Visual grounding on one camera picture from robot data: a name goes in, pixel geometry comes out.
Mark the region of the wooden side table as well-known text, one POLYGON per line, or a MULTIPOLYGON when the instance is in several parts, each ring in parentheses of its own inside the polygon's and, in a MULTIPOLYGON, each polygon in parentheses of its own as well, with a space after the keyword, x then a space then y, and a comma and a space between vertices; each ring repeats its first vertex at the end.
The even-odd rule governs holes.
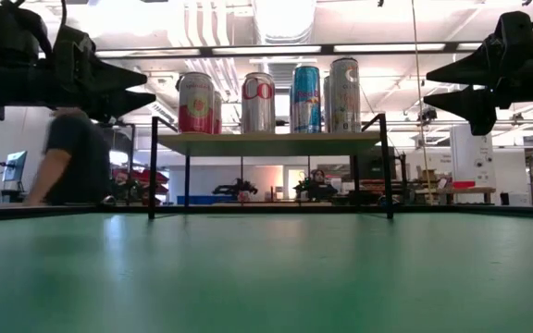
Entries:
POLYGON ((471 188, 443 188, 443 189, 421 189, 415 190, 415 195, 429 196, 433 198, 438 196, 440 203, 444 205, 451 205, 454 203, 455 197, 458 194, 482 194, 482 204, 491 205, 491 195, 496 192, 492 187, 471 187, 471 188))

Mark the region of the silver Diet Coke can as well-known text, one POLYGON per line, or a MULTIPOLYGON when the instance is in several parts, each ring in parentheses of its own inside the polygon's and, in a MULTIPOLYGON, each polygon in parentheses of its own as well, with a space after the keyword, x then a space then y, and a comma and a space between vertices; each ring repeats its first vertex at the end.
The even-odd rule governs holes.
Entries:
POLYGON ((242 132, 274 133, 275 82, 270 74, 251 72, 242 85, 242 132))

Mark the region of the wooden shelf with black frame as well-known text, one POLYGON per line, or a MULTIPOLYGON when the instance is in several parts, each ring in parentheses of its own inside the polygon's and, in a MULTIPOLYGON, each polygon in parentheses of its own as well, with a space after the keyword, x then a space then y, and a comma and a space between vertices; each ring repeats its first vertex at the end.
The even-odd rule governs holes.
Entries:
POLYGON ((190 158, 196 157, 269 157, 269 156, 313 156, 348 155, 353 163, 353 195, 360 195, 358 155, 367 145, 381 144, 386 217, 392 219, 394 205, 391 199, 391 178, 387 120, 384 114, 375 115, 359 133, 250 133, 250 134, 206 134, 180 133, 160 135, 159 125, 165 121, 152 118, 150 148, 150 188, 148 191, 148 217, 155 218, 157 153, 158 146, 185 157, 184 206, 190 206, 190 158))

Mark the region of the black overhead light bar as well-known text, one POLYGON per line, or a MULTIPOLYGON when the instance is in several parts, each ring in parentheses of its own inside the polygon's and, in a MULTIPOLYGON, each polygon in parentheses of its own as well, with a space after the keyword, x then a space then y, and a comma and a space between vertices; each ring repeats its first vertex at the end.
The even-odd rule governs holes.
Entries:
POLYGON ((169 59, 273 56, 401 56, 472 53, 482 42, 270 44, 245 46, 194 46, 99 50, 101 59, 169 59))

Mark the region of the person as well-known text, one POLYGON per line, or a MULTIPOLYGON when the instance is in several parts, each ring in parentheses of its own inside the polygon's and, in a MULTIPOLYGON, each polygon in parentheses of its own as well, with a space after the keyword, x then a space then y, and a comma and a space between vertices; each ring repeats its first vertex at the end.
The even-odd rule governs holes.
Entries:
POLYGON ((326 182, 326 176, 322 170, 315 169, 312 171, 308 186, 308 197, 311 200, 328 200, 337 193, 338 191, 326 182))
POLYGON ((109 153, 103 131, 84 111, 57 108, 43 159, 23 204, 99 204, 110 195, 109 153))

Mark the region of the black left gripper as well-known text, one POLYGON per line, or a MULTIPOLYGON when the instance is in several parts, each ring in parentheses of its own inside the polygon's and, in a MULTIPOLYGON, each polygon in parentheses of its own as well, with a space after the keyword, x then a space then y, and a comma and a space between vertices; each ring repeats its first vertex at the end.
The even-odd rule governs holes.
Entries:
POLYGON ((52 54, 40 51, 35 62, 0 61, 0 120, 6 106, 81 105, 91 119, 109 121, 156 100, 153 93, 121 91, 145 84, 147 77, 101 60, 87 33, 63 26, 59 37, 52 54), (82 97, 89 81, 92 92, 110 93, 82 97))

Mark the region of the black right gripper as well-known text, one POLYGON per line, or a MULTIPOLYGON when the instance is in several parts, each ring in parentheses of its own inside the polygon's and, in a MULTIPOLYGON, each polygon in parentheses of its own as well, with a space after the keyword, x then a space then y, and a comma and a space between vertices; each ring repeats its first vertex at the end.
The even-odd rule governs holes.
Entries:
POLYGON ((449 65, 431 70, 427 80, 467 85, 492 85, 475 90, 432 94, 424 103, 465 119, 473 136, 489 134, 496 121, 496 108, 533 102, 533 20, 521 11, 500 16, 496 36, 501 50, 478 48, 449 65))

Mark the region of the green table mat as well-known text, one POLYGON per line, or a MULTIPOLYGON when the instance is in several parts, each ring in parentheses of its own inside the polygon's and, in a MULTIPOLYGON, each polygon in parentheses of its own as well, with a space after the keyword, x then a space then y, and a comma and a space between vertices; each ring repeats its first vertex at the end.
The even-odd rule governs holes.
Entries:
POLYGON ((533 219, 0 221, 0 333, 533 333, 533 219))

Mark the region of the black computer monitor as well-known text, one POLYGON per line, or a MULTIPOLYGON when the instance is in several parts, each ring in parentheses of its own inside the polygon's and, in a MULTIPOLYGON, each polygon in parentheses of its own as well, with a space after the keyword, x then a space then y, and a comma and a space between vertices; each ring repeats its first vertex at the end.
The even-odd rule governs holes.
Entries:
POLYGON ((384 179, 383 151, 381 146, 366 149, 357 156, 357 165, 360 180, 384 179))

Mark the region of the blue storage bin row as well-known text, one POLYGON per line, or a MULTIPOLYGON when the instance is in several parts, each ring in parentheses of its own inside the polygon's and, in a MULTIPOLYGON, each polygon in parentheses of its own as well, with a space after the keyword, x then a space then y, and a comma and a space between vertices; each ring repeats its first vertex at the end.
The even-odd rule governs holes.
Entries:
POLYGON ((217 203, 234 202, 235 197, 231 195, 190 195, 190 205, 212 205, 217 203))

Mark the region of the yellow tripod pole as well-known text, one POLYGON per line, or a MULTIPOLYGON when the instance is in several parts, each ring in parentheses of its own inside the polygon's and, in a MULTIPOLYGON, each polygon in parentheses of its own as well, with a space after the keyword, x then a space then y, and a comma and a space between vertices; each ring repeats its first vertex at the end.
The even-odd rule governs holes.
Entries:
POLYGON ((414 47, 415 47, 415 71, 417 79, 417 105, 418 105, 418 116, 419 116, 419 134, 421 139, 420 147, 422 148, 423 157, 424 157, 424 173, 426 176, 426 181, 428 185, 427 192, 427 201, 428 205, 432 206, 434 204, 432 186, 430 182, 429 168, 428 168, 428 155, 427 155, 427 146, 424 133, 424 120, 423 120, 423 97, 421 93, 422 89, 422 80, 420 75, 420 60, 419 60, 419 48, 418 48, 418 34, 417 34, 417 25, 416 25, 416 11, 415 11, 415 0, 411 1, 411 13, 412 13, 412 22, 413 22, 413 34, 414 34, 414 47))

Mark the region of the grey computer monitor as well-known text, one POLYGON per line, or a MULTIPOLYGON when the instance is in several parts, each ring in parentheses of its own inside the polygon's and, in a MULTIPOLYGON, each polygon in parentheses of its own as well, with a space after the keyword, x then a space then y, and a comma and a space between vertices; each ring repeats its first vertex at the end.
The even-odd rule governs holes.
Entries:
POLYGON ((3 173, 3 182, 21 182, 23 176, 23 170, 27 158, 27 151, 20 151, 9 154, 6 157, 5 169, 3 173))

